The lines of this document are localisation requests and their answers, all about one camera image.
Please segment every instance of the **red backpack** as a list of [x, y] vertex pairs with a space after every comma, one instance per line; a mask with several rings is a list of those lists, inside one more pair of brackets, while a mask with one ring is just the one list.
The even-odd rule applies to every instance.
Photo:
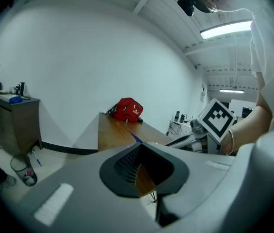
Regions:
[[112, 109], [108, 111], [109, 115], [117, 120], [124, 122], [142, 121], [139, 116], [143, 111], [141, 104], [132, 98], [121, 99]]

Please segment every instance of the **ceiling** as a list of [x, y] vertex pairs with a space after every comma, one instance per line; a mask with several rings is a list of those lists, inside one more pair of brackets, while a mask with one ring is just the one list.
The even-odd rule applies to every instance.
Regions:
[[[31, 2], [35, 0], [16, 0]], [[225, 34], [203, 40], [200, 31], [223, 23], [251, 19], [250, 12], [202, 13], [195, 9], [188, 17], [177, 0], [102, 0], [131, 11], [162, 30], [196, 68], [202, 68], [208, 80], [211, 97], [256, 101], [257, 82], [251, 74], [249, 41], [251, 32]], [[221, 88], [237, 87], [245, 94], [223, 94]]]

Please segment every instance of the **wooden table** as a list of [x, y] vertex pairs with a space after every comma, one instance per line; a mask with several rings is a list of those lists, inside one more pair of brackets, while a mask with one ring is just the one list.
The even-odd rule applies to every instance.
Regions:
[[[164, 135], [145, 122], [125, 123], [109, 115], [100, 113], [98, 151], [135, 143], [136, 140], [130, 134], [129, 130], [144, 142], [157, 142], [165, 145], [172, 140], [172, 138]], [[140, 197], [155, 191], [155, 185], [144, 166], [141, 166], [138, 171], [136, 187], [139, 190]]]
[[147, 123], [125, 123], [110, 117], [99, 114], [98, 126], [98, 151], [119, 147], [136, 142], [129, 130], [144, 142], [157, 142], [165, 145], [172, 138], [154, 129]]

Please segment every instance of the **fluorescent light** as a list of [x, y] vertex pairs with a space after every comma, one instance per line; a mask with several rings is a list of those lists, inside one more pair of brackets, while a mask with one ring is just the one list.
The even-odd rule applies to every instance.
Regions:
[[200, 31], [200, 35], [205, 40], [205, 39], [215, 37], [218, 35], [222, 35], [222, 34], [226, 34], [226, 33], [251, 30], [251, 22], [252, 22], [252, 20], [225, 23], [225, 24], [222, 24], [222, 25], [219, 25], [216, 27], [202, 30], [202, 31]]
[[220, 92], [244, 93], [244, 91], [240, 91], [240, 90], [224, 90], [224, 89], [220, 89]]

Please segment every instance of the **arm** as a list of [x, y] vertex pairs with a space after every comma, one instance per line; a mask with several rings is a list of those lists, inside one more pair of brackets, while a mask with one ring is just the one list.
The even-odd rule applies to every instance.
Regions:
[[[259, 92], [265, 85], [261, 72], [257, 73], [257, 80], [258, 100], [256, 108], [246, 117], [246, 119], [234, 124], [230, 128], [235, 140], [234, 151], [237, 151], [244, 144], [256, 142], [261, 135], [268, 131], [273, 118], [270, 108]], [[230, 133], [227, 133], [221, 143], [222, 154], [230, 153], [232, 144], [232, 137]]]

